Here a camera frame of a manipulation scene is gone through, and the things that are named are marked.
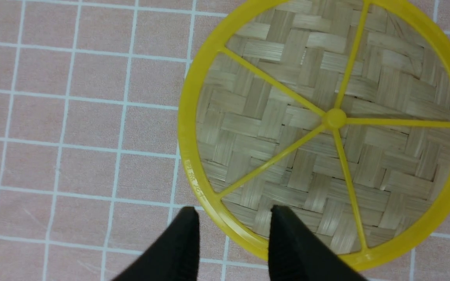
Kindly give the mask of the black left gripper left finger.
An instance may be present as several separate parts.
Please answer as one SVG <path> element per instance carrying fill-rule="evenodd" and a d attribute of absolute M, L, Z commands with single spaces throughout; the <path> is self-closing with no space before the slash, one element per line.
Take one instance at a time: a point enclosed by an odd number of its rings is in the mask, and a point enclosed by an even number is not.
<path fill-rule="evenodd" d="M 200 223 L 192 206 L 183 207 L 167 229 L 115 281 L 196 281 Z"/>

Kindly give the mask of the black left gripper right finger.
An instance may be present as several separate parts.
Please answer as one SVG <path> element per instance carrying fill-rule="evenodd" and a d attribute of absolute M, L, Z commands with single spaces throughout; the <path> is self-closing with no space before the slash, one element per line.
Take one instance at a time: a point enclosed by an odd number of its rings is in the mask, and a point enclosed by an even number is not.
<path fill-rule="evenodd" d="M 271 209 L 268 241 L 271 281 L 365 281 L 333 253 L 287 206 Z"/>

